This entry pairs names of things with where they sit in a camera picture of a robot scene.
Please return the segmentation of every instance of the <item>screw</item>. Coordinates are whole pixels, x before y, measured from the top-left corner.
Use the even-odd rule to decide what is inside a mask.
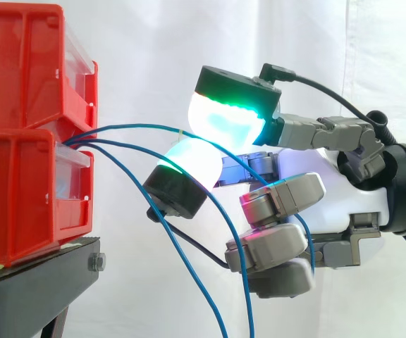
[[[92,255],[92,271],[104,271],[106,267],[106,254],[105,253],[94,253]]]

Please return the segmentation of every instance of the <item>metal table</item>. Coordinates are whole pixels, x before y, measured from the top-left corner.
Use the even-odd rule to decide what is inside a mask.
[[[62,337],[68,306],[104,269],[99,238],[0,270],[0,338]]]

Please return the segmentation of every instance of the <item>blue wire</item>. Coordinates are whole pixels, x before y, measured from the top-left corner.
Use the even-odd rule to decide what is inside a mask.
[[[121,170],[123,170],[126,175],[129,176],[129,178],[134,182],[136,187],[140,190],[142,195],[144,195],[144,198],[147,200],[148,204],[152,207],[153,211],[156,213],[156,216],[159,218],[161,221],[162,225],[164,226],[164,229],[167,232],[167,235],[170,237],[170,240],[172,241],[176,251],[179,253],[181,259],[183,260],[184,264],[186,265],[186,268],[189,270],[189,273],[191,274],[192,278],[194,279],[195,283],[197,283],[199,289],[202,291],[204,298],[208,301],[209,305],[212,308],[212,311],[214,312],[214,315],[217,318],[217,322],[219,323],[220,330],[222,332],[223,338],[228,338],[228,333],[226,332],[225,324],[223,323],[221,314],[212,300],[211,296],[209,295],[208,290],[204,287],[202,281],[198,278],[197,273],[195,272],[194,268],[190,264],[189,260],[187,259],[186,255],[184,254],[183,250],[181,249],[178,241],[176,240],[175,236],[173,235],[170,227],[168,226],[166,220],[161,214],[161,211],[159,211],[158,207],[154,203],[153,199],[148,195],[147,190],[142,186],[142,184],[139,182],[139,180],[133,175],[132,172],[129,171],[119,160],[117,160],[115,157],[113,157],[110,153],[105,151],[103,148],[100,148],[99,146],[95,146],[93,144],[86,144],[85,146],[88,146],[90,148],[96,149],[103,153],[106,157],[111,159]]]
[[[169,132],[176,132],[176,133],[183,133],[185,136],[195,138],[195,139],[202,139],[203,141],[206,141],[213,146],[215,146],[218,150],[224,152],[226,155],[230,156],[235,162],[237,162],[239,165],[241,165],[246,171],[248,171],[254,178],[256,178],[258,181],[260,181],[263,185],[267,185],[267,181],[261,177],[256,171],[251,169],[248,165],[246,165],[244,162],[242,162],[236,155],[231,153],[229,150],[223,148],[222,146],[219,146],[217,143],[211,142],[207,139],[204,139],[203,137],[199,137],[195,134],[191,134],[189,132],[186,132],[184,130],[180,130],[178,128],[173,128],[173,127],[168,127],[166,125],[155,125],[155,124],[150,124],[150,123],[131,123],[131,124],[126,124],[126,125],[107,125],[105,127],[100,127],[94,130],[90,130],[89,132],[84,132],[82,134],[76,135],[74,137],[71,137],[67,141],[64,142],[65,145],[70,145],[72,141],[75,141],[77,139],[81,139],[83,137],[87,137],[93,134],[96,134],[98,132],[104,132],[106,130],[118,130],[118,129],[132,129],[132,128],[149,128],[149,129],[160,129],[160,130],[168,130]],[[309,254],[312,257],[311,258],[311,265],[312,265],[312,271],[314,271],[315,265],[314,265],[314,246],[312,245],[312,236],[311,232],[309,231],[309,228],[307,227],[307,224],[304,222],[302,223],[303,228],[305,229],[305,232],[307,234],[308,238],[308,244],[309,244]],[[245,267],[245,259],[242,259],[243,255],[240,255],[240,267],[241,267],[241,273],[242,273],[242,281],[244,283],[244,293],[246,290],[248,290],[248,280],[247,280],[247,269]],[[246,302],[247,302],[247,313],[248,313],[248,318],[249,318],[249,326],[250,326],[250,338],[254,337],[254,329],[253,329],[253,315],[252,315],[252,307],[251,304],[249,306],[249,301],[250,300],[250,295],[247,297],[246,295]]]
[[[211,199],[211,201],[214,203],[214,205],[217,207],[217,209],[221,212],[223,218],[227,222],[231,234],[233,235],[233,238],[236,242],[236,245],[238,248],[242,248],[242,244],[240,243],[240,238],[238,233],[236,232],[236,228],[233,224],[233,221],[230,219],[228,214],[226,213],[225,209],[223,206],[220,204],[220,202],[216,199],[216,197],[207,189],[205,188],[198,180],[196,180],[191,174],[189,174],[186,170],[181,168],[178,164],[170,160],[169,158],[146,148],[143,148],[141,146],[135,146],[134,144],[126,144],[126,143],[121,143],[121,142],[115,142],[115,141],[109,141],[107,139],[80,139],[80,140],[75,140],[75,141],[70,141],[68,144],[69,145],[74,145],[74,144],[79,144],[79,145],[85,145],[85,146],[90,146],[91,143],[102,143],[102,144],[110,144],[113,146],[120,146],[123,148],[128,148],[128,149],[134,149],[138,150],[141,152],[144,152],[146,154],[152,155],[154,157],[160,158],[161,160],[170,163],[173,165],[175,168],[177,168],[180,172],[182,172],[184,175],[189,177],[191,180],[195,182],[195,184],[204,191],[204,193]],[[249,328],[250,328],[250,336],[251,338],[254,337],[254,323],[253,323],[253,311],[252,311],[252,301],[250,299],[250,290],[248,286],[248,277],[247,277],[247,269],[245,268],[245,255],[243,250],[239,250],[240,253],[240,262],[241,262],[241,275],[242,275],[242,283],[244,287],[244,294],[245,294],[245,303],[247,304],[247,316],[249,320]]]
[[[230,151],[227,149],[223,148],[222,146],[219,146],[217,143],[211,142],[207,139],[204,139],[203,137],[197,136],[195,134],[191,134],[189,132],[186,132],[184,130],[179,130],[178,128],[173,128],[173,127],[168,127],[166,125],[155,125],[155,124],[149,124],[149,123],[132,123],[128,125],[107,125],[105,127],[100,127],[94,130],[90,130],[89,132],[84,132],[82,134],[76,135],[74,137],[71,137],[69,140],[65,141],[64,144],[70,145],[71,141],[74,141],[76,139],[81,139],[82,137],[87,137],[92,134],[98,133],[98,132],[103,132],[106,130],[117,130],[117,129],[130,129],[130,128],[150,128],[150,129],[160,129],[160,130],[168,130],[169,132],[182,132],[184,135],[196,139],[202,139],[203,141],[206,141],[213,146],[215,146],[218,150],[224,152],[226,155],[230,156],[234,161],[239,163],[246,171],[248,171],[254,178],[256,178],[259,182],[261,182],[263,185],[267,185],[267,181],[262,178],[257,172],[255,172],[251,167],[246,165],[244,162],[242,162],[236,155],[232,154]],[[309,231],[309,228],[306,224],[306,222],[303,220],[303,218],[298,215],[297,213],[295,214],[295,217],[302,223],[302,226],[307,234],[308,238],[308,246],[309,246],[309,255],[311,256],[311,270],[314,274],[314,268],[315,268],[315,263],[314,263],[314,245],[312,241],[312,236],[311,232]]]
[[[299,220],[299,222],[302,223],[304,231],[307,233],[308,246],[309,246],[309,255],[310,255],[310,259],[311,259],[311,272],[314,275],[314,268],[316,267],[316,261],[314,259],[314,244],[313,244],[313,240],[311,238],[311,232],[309,232],[308,225],[307,225],[307,223],[305,222],[305,220],[303,219],[303,217],[301,215],[296,213],[294,216]]]

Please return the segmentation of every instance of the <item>red storage bin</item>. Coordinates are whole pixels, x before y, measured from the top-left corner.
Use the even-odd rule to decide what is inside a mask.
[[[42,128],[57,140],[97,126],[97,64],[60,6],[0,3],[0,128]]]
[[[93,157],[48,130],[0,130],[0,264],[92,230]]]

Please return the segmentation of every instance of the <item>white backdrop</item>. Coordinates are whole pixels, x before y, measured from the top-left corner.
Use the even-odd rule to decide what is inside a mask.
[[[380,108],[406,142],[406,2],[399,1],[56,1],[99,64],[99,125],[161,123],[189,130],[187,105],[202,65],[257,75],[264,62]],[[340,106],[300,84],[279,84],[284,113],[339,115]],[[162,153],[174,134],[101,134]],[[156,160],[110,149],[143,181]],[[96,156],[94,234],[107,255],[99,281],[73,303],[64,338],[220,337],[204,297],[147,203],[110,161]],[[239,231],[246,187],[216,191]],[[191,222],[173,220],[222,256],[230,238],[206,203]],[[295,299],[252,296],[257,337],[406,337],[406,244],[387,244],[369,264],[317,270],[317,287]],[[248,337],[239,275],[183,244],[221,310],[230,337]]]

